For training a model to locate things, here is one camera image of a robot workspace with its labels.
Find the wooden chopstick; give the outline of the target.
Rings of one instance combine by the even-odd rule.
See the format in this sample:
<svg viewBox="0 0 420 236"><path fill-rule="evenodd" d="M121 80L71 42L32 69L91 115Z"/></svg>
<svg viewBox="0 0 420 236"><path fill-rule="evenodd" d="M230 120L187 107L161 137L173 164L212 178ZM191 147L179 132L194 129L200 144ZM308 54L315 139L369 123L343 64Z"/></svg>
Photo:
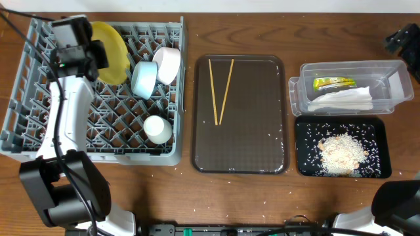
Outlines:
<svg viewBox="0 0 420 236"><path fill-rule="evenodd" d="M211 59L208 59L208 64L209 64L209 76L210 76L210 82L211 82L213 115L214 115L215 125L217 126L219 124L219 122L218 122L218 116L217 116L217 105L216 105L216 98L215 98L215 88L214 88L213 70L212 70L212 65L211 65Z"/></svg>
<svg viewBox="0 0 420 236"><path fill-rule="evenodd" d="M225 111L225 106L226 106L226 100L228 97L228 91L229 91L229 86L230 86L230 80L232 77L232 70L234 67L234 59L231 59L231 64L230 64L230 70L229 70L229 74L228 74L228 78L227 78L227 82L226 82L226 88L225 88L225 92L224 92L224 99L222 101L222 110L220 113L220 119L219 119L219 125L222 124L222 119L224 117L224 111Z"/></svg>

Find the white pink bowl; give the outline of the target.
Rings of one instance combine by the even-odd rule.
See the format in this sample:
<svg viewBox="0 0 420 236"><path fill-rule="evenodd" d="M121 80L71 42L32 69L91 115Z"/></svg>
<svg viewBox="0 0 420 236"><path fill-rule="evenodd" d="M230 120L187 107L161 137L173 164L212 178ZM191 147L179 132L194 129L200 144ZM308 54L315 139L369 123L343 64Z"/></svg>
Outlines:
<svg viewBox="0 0 420 236"><path fill-rule="evenodd" d="M169 47L158 49L152 59L157 64L157 80L164 85L170 85L177 76L180 60L179 49Z"/></svg>

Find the green snack wrapper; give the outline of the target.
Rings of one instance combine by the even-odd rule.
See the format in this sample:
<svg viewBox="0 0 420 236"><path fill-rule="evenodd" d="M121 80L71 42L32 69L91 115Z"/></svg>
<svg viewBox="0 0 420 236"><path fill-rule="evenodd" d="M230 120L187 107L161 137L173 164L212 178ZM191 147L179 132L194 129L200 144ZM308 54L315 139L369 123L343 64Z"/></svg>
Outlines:
<svg viewBox="0 0 420 236"><path fill-rule="evenodd" d="M313 80L313 89L315 91L341 87L356 88L357 85L354 79L347 77L321 77Z"/></svg>

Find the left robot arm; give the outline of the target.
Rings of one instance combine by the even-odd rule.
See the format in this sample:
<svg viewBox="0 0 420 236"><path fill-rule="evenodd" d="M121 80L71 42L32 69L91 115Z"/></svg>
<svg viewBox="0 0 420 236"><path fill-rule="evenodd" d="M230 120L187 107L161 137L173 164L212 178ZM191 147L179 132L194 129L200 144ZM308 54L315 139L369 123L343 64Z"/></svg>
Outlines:
<svg viewBox="0 0 420 236"><path fill-rule="evenodd" d="M112 202L108 182L87 155L92 83L108 67L104 44L92 38L85 15L51 28L47 129L36 159L20 165L20 181L47 227L63 227L67 235L136 235L135 215Z"/></svg>

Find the yellow round plate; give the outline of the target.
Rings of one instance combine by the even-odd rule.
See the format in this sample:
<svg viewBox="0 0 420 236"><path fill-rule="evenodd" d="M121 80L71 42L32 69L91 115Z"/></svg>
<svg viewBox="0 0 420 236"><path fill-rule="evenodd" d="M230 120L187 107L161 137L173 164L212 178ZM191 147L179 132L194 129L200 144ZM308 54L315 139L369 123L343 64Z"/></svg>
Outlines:
<svg viewBox="0 0 420 236"><path fill-rule="evenodd" d="M120 85L125 82L126 70L130 69L127 57L128 50L120 34L105 22L92 22L92 40L104 44L108 67L99 69L99 80L109 85Z"/></svg>

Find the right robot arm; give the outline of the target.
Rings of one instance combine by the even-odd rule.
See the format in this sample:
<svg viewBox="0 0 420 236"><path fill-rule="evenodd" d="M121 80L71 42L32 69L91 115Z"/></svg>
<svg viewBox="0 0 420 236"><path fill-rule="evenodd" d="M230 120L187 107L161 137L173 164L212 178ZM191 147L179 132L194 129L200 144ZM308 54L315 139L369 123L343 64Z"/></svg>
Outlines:
<svg viewBox="0 0 420 236"><path fill-rule="evenodd" d="M419 26L411 23L388 36L385 48L398 52L409 73L419 80ZM384 183L372 205L338 214L322 226L322 235L418 235L419 176L414 180Z"/></svg>

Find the white napkin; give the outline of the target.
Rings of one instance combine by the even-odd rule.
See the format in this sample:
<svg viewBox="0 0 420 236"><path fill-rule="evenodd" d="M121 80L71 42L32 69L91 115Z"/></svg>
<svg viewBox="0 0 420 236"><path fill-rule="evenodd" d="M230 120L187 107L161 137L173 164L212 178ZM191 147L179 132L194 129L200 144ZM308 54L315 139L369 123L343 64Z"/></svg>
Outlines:
<svg viewBox="0 0 420 236"><path fill-rule="evenodd" d="M369 87L340 90L317 97L309 103L308 111L324 108L371 110L373 109L372 100Z"/></svg>

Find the light blue bowl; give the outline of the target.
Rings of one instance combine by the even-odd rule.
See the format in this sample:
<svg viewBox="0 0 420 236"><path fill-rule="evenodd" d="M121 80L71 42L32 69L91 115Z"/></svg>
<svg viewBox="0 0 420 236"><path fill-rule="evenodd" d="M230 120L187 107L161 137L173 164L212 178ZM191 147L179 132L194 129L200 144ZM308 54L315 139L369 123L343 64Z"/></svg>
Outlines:
<svg viewBox="0 0 420 236"><path fill-rule="evenodd" d="M157 80L158 65L155 62L138 62L131 79L131 90L134 95L148 100Z"/></svg>

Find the white plastic cup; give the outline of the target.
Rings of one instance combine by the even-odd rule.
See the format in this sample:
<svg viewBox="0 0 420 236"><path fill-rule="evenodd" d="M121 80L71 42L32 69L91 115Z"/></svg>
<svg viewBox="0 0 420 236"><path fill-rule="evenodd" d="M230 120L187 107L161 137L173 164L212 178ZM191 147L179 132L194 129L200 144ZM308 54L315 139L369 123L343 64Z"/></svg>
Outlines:
<svg viewBox="0 0 420 236"><path fill-rule="evenodd" d="M173 133L170 122L157 115L151 115L146 118L143 129L148 139L154 144L166 143Z"/></svg>

